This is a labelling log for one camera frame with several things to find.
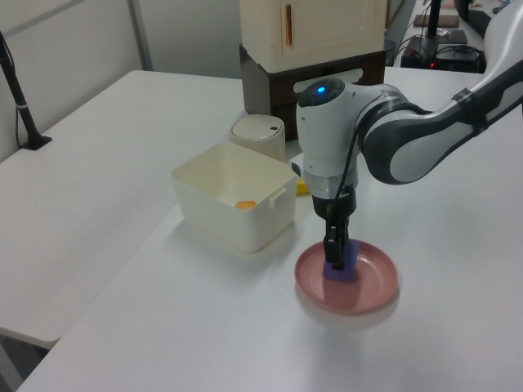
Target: electronic device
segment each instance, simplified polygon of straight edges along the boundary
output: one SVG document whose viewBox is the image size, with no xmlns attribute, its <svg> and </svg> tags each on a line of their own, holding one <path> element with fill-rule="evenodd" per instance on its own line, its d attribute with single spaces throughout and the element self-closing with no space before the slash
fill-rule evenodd
<svg viewBox="0 0 523 392">
<path fill-rule="evenodd" d="M 437 35 L 438 21 L 440 19 L 441 0 L 432 0 L 431 12 L 428 17 L 428 28 L 426 37 L 412 37 L 406 49 L 401 55 L 402 68 L 433 69 L 434 61 L 441 38 Z M 456 34 L 452 38 L 461 41 L 464 34 Z M 453 43 L 451 37 L 445 39 L 445 43 Z"/>
<path fill-rule="evenodd" d="M 326 222 L 326 262 L 349 265 L 344 253 L 349 216 L 356 209 L 356 156 L 386 184 L 423 178 L 461 145 L 523 102 L 523 1 L 503 9 L 485 34 L 483 78 L 435 112 L 409 102 L 389 85 L 357 86 L 340 79 L 311 84 L 297 103 L 303 153 L 293 168 Z"/>
<path fill-rule="evenodd" d="M 448 51 L 440 49 L 436 54 L 434 69 L 441 71 L 481 72 L 481 53 L 468 47 L 449 47 Z"/>
<path fill-rule="evenodd" d="M 492 18 L 484 11 L 469 10 L 470 2 L 470 0 L 454 0 L 456 11 L 463 21 L 467 22 L 482 38 L 485 38 L 485 32 Z"/>
</svg>

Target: black cable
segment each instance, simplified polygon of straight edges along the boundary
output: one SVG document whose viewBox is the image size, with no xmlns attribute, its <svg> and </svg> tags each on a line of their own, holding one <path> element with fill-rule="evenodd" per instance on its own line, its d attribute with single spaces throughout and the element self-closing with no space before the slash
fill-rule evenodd
<svg viewBox="0 0 523 392">
<path fill-rule="evenodd" d="M 411 40 L 412 38 L 414 38 L 414 37 L 420 37 L 420 35 L 419 35 L 419 34 L 412 35 L 412 36 L 410 36 L 410 37 L 404 39 L 402 42 L 400 42 L 400 44 L 398 45 L 398 48 L 399 48 L 399 49 L 398 49 L 398 50 L 396 51 L 396 53 L 394 54 L 394 58 L 396 58 L 396 57 L 401 53 L 401 51 L 404 50 L 404 49 L 406 48 L 406 47 L 402 47 L 401 45 L 403 45 L 404 43 L 410 41 L 410 40 Z"/>
<path fill-rule="evenodd" d="M 351 165 L 352 151 L 354 150 L 354 145 L 356 143 L 356 138 L 358 136 L 358 133 L 359 133 L 359 129 L 356 129 L 356 122 L 355 122 L 354 131 L 352 133 L 351 145 L 349 146 L 349 152 L 346 156 L 345 167 L 343 168 L 342 180 L 340 181 L 340 185 L 337 188 L 336 196 L 334 197 L 334 201 L 333 201 L 334 204 L 338 201 L 338 199 L 340 199 L 340 194 L 342 193 L 342 190 L 343 190 L 343 184 L 345 184 L 346 175 L 349 172 L 349 166 Z"/>
<path fill-rule="evenodd" d="M 475 47 L 469 47 L 468 45 L 452 45 L 449 47 L 442 47 L 436 54 L 446 53 L 448 51 L 475 51 L 478 54 L 481 54 L 481 51 Z"/>
<path fill-rule="evenodd" d="M 18 108 L 16 108 L 16 120 L 15 120 L 15 136 L 16 136 L 16 145 L 18 149 L 21 149 L 20 140 L 18 138 Z"/>
</svg>

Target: white table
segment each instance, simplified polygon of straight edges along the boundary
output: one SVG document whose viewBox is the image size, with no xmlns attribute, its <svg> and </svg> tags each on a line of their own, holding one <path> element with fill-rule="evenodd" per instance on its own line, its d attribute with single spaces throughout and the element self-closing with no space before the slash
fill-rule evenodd
<svg viewBox="0 0 523 392">
<path fill-rule="evenodd" d="M 426 7 L 428 7 L 428 5 L 430 3 L 431 3 L 431 1 L 428 0 L 427 3 L 425 5 L 423 5 L 423 0 L 416 0 L 416 2 L 414 4 L 414 9 L 412 11 L 412 15 L 410 16 L 410 19 L 409 19 L 409 27 L 405 30 L 404 37 L 401 41 L 405 41 L 408 38 L 421 34 L 422 32 L 423 32 L 423 36 L 427 35 L 427 27 L 425 27 L 424 29 L 422 29 L 421 27 L 414 27 L 413 21 L 416 18 L 416 15 L 425 15 L 423 11 L 425 10 Z M 481 4 L 481 5 L 483 5 L 483 7 L 476 7 L 476 8 L 471 8 L 471 9 L 478 10 L 478 11 L 484 11 L 491 17 L 494 17 L 494 13 L 492 12 L 492 9 L 499 5 L 498 0 L 478 0 L 474 3 Z M 430 15 L 430 12 L 431 12 L 431 10 L 429 8 L 429 10 L 427 11 L 427 18 Z M 456 12 L 455 8 L 442 7 L 440 9 L 441 16 L 442 15 L 457 15 L 457 14 L 458 13 Z M 445 29 L 463 30 L 465 32 L 465 35 L 467 36 L 467 45 L 470 47 L 475 47 L 481 51 L 483 50 L 483 38 L 474 29 L 472 29 L 472 27 L 467 22 L 464 22 L 463 20 L 460 19 L 459 27 L 457 27 L 456 29 L 450 29 L 450 28 L 445 28 Z M 409 41 L 404 42 L 403 45 L 401 45 L 400 47 L 397 47 L 396 50 L 401 49 L 402 47 L 406 47 L 408 43 L 409 43 Z M 403 51 L 404 51 L 404 49 L 402 49 L 398 53 L 398 56 L 395 58 L 395 61 L 394 61 L 395 67 L 401 66 L 401 55 L 402 55 Z"/>
<path fill-rule="evenodd" d="M 385 74 L 426 109 L 479 76 Z M 174 91 L 183 80 L 158 78 Z M 389 254 L 400 290 L 352 317 L 295 285 L 296 259 L 323 238 L 309 197 L 252 255 L 184 222 L 175 205 L 20 392 L 519 390 L 522 169 L 521 108 L 411 185 L 378 183 L 360 157 L 351 235 Z"/>
<path fill-rule="evenodd" d="M 0 164 L 0 334 L 51 348 L 243 107 L 239 80 L 133 72 Z"/>
</svg>

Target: white wall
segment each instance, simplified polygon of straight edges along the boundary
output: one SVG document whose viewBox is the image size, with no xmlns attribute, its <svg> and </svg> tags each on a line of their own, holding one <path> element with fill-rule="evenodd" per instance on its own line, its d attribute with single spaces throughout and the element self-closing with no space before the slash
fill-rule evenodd
<svg viewBox="0 0 523 392">
<path fill-rule="evenodd" d="M 154 71 L 241 78 L 239 0 L 135 0 Z"/>
<path fill-rule="evenodd" d="M 2 9 L 8 2 L 13 0 L 0 0 L 0 12 L 8 10 Z M 127 0 L 83 0 L 6 40 L 41 133 L 127 72 L 141 69 Z M 0 162 L 16 151 L 14 128 L 15 103 L 1 73 Z M 21 121 L 20 128 L 23 140 Z"/>
</svg>

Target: black wire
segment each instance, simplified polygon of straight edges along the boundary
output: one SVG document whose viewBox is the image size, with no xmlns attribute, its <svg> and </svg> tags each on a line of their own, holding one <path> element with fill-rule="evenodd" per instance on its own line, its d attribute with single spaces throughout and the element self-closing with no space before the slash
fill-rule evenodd
<svg viewBox="0 0 523 392">
<path fill-rule="evenodd" d="M 18 149 L 21 149 L 20 140 L 18 139 L 18 108 L 16 108 L 16 120 L 15 120 L 15 136 L 16 136 L 16 145 Z"/>
<path fill-rule="evenodd" d="M 354 131 L 352 134 L 352 140 L 351 140 L 351 145 L 349 147 L 349 152 L 347 153 L 347 156 L 346 156 L 345 167 L 343 168 L 342 180 L 340 181 L 340 185 L 337 188 L 336 196 L 334 197 L 333 203 L 336 203 L 336 201 L 338 199 L 340 199 L 340 194 L 342 193 L 342 190 L 343 190 L 343 184 L 345 184 L 346 175 L 349 172 L 349 166 L 351 165 L 352 151 L 354 150 L 354 145 L 356 143 L 356 138 L 358 136 L 359 130 L 360 130 L 359 128 L 356 129 L 356 123 L 354 123 Z"/>
<path fill-rule="evenodd" d="M 448 51 L 475 51 L 476 53 L 481 53 L 481 51 L 475 47 L 469 47 L 468 45 L 453 45 L 450 47 L 442 47 L 436 54 L 446 53 Z"/>
</svg>

